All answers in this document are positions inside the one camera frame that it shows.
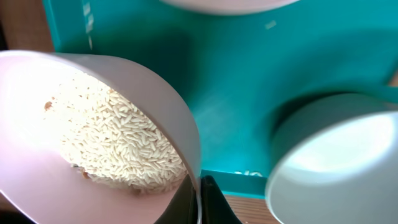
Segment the pink small bowl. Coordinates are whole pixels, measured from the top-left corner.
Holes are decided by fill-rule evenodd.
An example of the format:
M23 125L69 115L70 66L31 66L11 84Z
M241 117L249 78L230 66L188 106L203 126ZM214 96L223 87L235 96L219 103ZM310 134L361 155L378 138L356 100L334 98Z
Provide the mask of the pink small bowl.
M188 169L188 203L181 190L138 198L73 172L55 151L53 131L37 122L57 81L85 72L120 91L163 131ZM1 193L36 223L200 223L201 150L193 116L160 76L119 57L1 52Z

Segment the pile of rice grains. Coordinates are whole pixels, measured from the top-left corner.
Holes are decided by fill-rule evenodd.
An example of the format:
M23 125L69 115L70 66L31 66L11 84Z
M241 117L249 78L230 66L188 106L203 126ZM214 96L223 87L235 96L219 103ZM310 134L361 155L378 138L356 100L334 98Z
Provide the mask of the pile of rice grains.
M59 153L87 179L135 194L178 187L187 169L162 131L116 90L85 73L66 77L45 104Z

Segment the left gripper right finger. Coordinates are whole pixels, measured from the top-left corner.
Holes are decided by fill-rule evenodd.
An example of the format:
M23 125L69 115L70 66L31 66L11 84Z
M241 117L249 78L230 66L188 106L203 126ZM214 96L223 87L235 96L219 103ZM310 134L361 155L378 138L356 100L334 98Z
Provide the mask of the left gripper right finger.
M201 178L201 207L202 224L242 224L210 175Z

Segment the grey bowl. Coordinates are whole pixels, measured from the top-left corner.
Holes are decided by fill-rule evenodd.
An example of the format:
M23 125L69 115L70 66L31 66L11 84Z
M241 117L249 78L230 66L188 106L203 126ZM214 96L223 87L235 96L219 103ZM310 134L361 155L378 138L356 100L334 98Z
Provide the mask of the grey bowl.
M272 140L265 195L285 224L397 222L397 105L345 93L305 105Z

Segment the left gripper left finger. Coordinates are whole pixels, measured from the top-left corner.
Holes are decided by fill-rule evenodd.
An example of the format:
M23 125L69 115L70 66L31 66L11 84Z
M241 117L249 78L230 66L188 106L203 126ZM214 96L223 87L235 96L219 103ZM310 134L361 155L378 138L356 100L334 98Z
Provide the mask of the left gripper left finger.
M164 213L155 224L197 224L198 205L196 191L188 175L177 189Z

